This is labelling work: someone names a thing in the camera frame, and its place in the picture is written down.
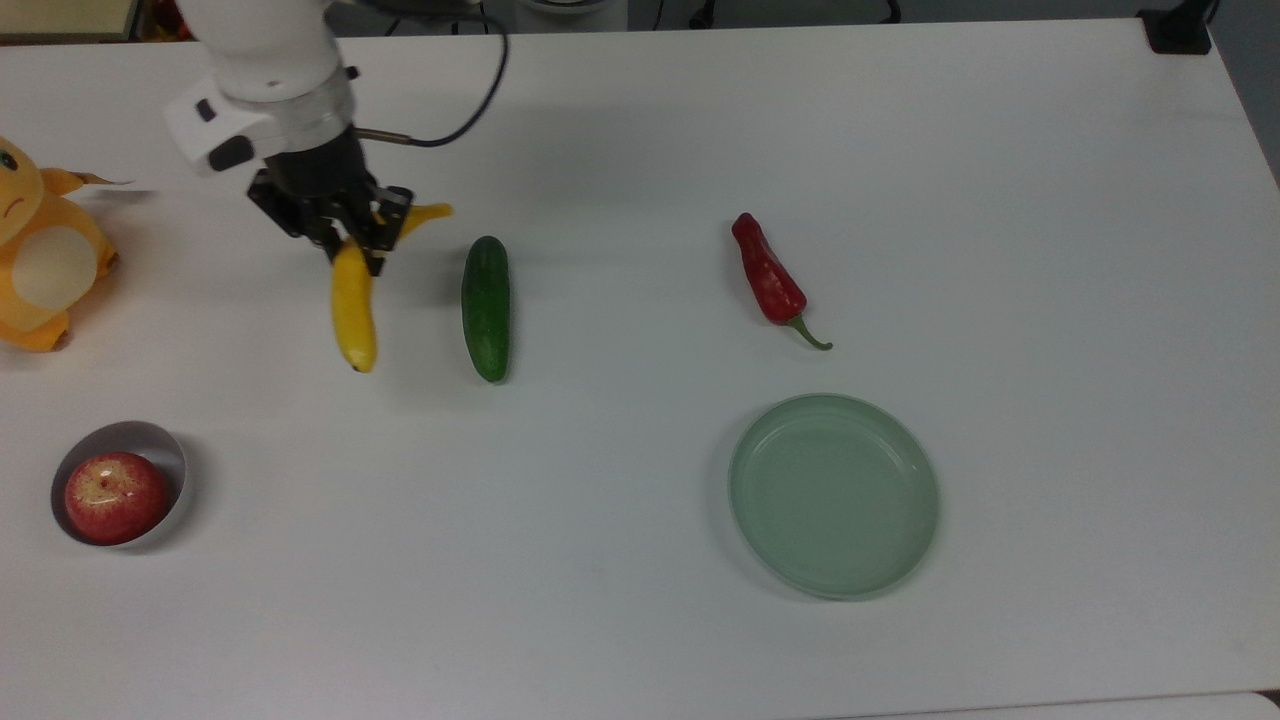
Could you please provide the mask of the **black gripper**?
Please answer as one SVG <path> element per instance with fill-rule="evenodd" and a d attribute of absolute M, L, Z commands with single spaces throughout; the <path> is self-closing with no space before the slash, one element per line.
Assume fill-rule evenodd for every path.
<path fill-rule="evenodd" d="M 353 126 L 314 149 L 279 152 L 248 186 L 248 199 L 285 234 L 305 237 L 335 261 L 342 231 L 362 228 L 362 256 L 370 275 L 380 275 L 398 243 L 413 192 L 376 187 Z"/>

